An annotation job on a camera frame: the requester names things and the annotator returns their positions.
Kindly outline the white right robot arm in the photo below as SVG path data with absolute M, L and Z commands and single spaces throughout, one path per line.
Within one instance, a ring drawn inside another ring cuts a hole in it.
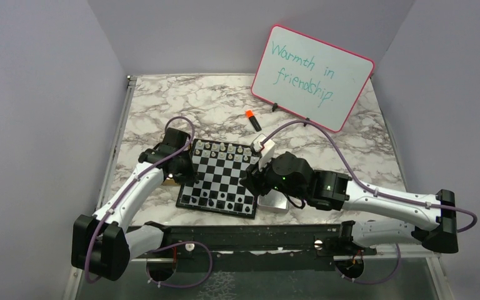
M 346 174 L 314 170 L 305 159 L 285 152 L 264 166 L 247 167 L 240 184 L 254 196 L 275 190 L 323 211 L 362 211 L 391 218 L 386 222 L 352 224 L 336 236 L 343 254 L 377 244 L 420 244 L 436 253 L 459 251 L 455 194 L 442 189 L 436 194 L 410 194 L 358 183 Z

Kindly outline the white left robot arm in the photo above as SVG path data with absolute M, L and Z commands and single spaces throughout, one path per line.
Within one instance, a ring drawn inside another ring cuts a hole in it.
M 129 262 L 151 251 L 165 256 L 171 239 L 154 226 L 133 232 L 129 225 L 144 201 L 167 179 L 193 183 L 196 172 L 188 147 L 193 133 L 167 128 L 163 140 L 143 151 L 120 190 L 92 216 L 80 215 L 73 224 L 71 264 L 85 273 L 118 280 Z

